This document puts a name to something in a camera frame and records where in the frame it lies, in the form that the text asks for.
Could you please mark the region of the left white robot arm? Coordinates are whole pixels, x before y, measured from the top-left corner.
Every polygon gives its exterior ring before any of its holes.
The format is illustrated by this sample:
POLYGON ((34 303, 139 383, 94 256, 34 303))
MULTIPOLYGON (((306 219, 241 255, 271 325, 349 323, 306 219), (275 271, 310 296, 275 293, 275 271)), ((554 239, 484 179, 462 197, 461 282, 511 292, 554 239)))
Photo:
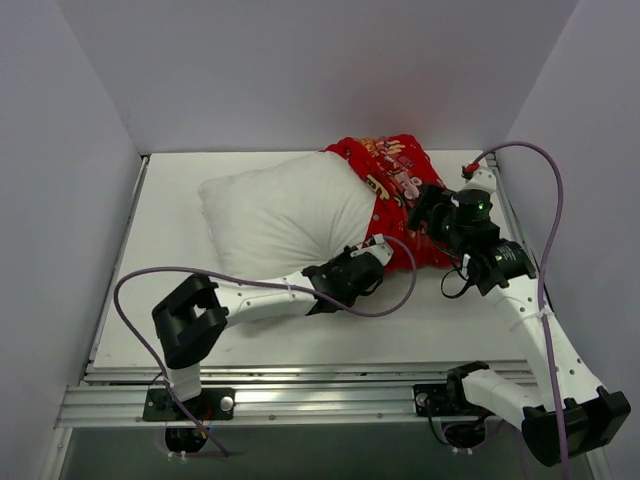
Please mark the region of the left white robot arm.
POLYGON ((329 262, 274 278, 274 288, 216 283, 192 274, 152 309, 171 389, 165 405, 179 419, 202 405, 200 362, 227 327, 276 317, 334 313, 368 296, 393 255, 387 243, 347 247, 329 262))

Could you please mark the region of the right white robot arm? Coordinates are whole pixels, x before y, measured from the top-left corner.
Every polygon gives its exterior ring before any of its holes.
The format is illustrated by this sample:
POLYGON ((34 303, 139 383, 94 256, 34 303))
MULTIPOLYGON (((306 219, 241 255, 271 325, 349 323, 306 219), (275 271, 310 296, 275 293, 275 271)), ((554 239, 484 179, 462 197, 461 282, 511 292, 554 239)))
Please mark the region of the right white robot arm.
POLYGON ((623 392, 610 392, 581 360, 551 308, 539 299, 538 273, 525 249, 502 238, 490 218, 488 192, 422 188, 408 226, 458 261, 467 288, 503 318, 535 378, 526 389, 476 361, 450 370, 444 400, 455 412, 487 410, 516 427, 545 466, 608 445, 631 412, 623 392))

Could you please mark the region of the red printed pillowcase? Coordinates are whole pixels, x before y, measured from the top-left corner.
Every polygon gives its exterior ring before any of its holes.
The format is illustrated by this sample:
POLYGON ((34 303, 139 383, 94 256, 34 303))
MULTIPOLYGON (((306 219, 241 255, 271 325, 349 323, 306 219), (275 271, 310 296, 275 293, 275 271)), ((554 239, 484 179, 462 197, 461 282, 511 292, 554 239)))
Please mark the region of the red printed pillowcase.
POLYGON ((409 271, 414 266, 453 267, 451 257, 427 235, 424 226, 416 231, 407 227, 409 213, 416 205, 421 189, 444 185, 429 155, 414 136, 345 137, 325 150, 346 161, 375 196, 365 236, 391 236, 407 246, 406 249, 392 246, 392 259, 385 266, 387 273, 409 271))

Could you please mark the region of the white pillow insert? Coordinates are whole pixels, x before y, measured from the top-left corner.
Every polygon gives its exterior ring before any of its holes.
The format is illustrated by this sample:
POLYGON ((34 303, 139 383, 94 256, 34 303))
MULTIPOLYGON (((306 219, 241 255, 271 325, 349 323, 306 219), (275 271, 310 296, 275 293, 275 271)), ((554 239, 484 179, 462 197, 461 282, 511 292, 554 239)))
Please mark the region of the white pillow insert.
POLYGON ((362 243, 375 196, 347 161, 317 152, 198 188, 220 270, 252 280, 322 264, 362 243))

